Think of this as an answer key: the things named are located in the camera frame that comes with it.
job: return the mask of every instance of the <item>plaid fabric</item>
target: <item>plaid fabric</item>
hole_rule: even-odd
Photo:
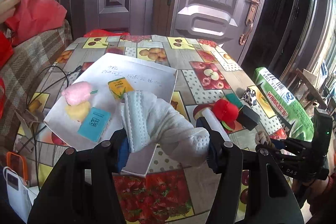
[[[32,37],[14,49],[14,55],[0,71],[6,87],[6,102],[0,120],[0,147],[12,149],[20,126],[14,111],[22,112],[26,108],[27,96],[33,96],[45,75],[42,73],[37,77],[39,72],[52,65],[71,43],[70,25],[64,20],[62,27]]]

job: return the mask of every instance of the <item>wooden chair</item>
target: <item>wooden chair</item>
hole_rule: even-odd
[[[302,98],[299,100],[299,103],[302,103],[302,101],[307,97],[307,95],[309,93],[311,93],[314,96],[314,99],[311,100],[305,107],[304,110],[306,110],[307,108],[309,108],[315,101],[317,101],[320,106],[319,108],[321,109],[326,109],[327,105],[325,104],[324,100],[322,99],[321,95],[319,94],[319,92],[314,88],[314,86],[309,82],[309,80],[307,79],[307,77],[302,73],[301,70],[299,70],[298,68],[295,70],[295,77],[292,79],[292,81],[289,83],[288,85],[288,89],[289,87],[294,83],[294,81],[296,80],[297,77],[300,78],[301,83],[298,86],[298,88],[295,90],[295,92],[293,93],[294,96],[297,95],[298,91],[300,90],[300,87],[302,85],[306,85],[308,90],[303,94]]]

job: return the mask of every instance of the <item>black box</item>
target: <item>black box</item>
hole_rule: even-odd
[[[237,122],[239,122],[243,127],[246,127],[248,130],[254,129],[259,121],[260,116],[247,105],[244,105],[239,110]]]

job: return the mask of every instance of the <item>screw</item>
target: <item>screw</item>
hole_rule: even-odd
[[[105,141],[102,141],[102,142],[101,142],[101,146],[102,146],[102,147],[108,147],[108,146],[110,146],[110,145],[111,145],[111,142],[108,141],[108,140],[105,140]]]
[[[268,150],[265,149],[265,148],[261,148],[261,149],[260,149],[260,153],[261,153],[262,155],[264,155],[264,156],[267,156],[267,155],[268,155]]]
[[[65,154],[71,155],[75,150],[72,147],[69,147],[67,150],[65,150]]]
[[[233,147],[233,143],[231,143],[229,141],[226,141],[226,142],[224,142],[224,146],[227,147],[227,148],[231,148],[231,147]]]

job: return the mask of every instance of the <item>pink plush toy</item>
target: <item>pink plush toy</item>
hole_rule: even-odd
[[[77,82],[62,91],[62,95],[68,105],[75,106],[89,100],[92,92],[92,85],[86,81]]]

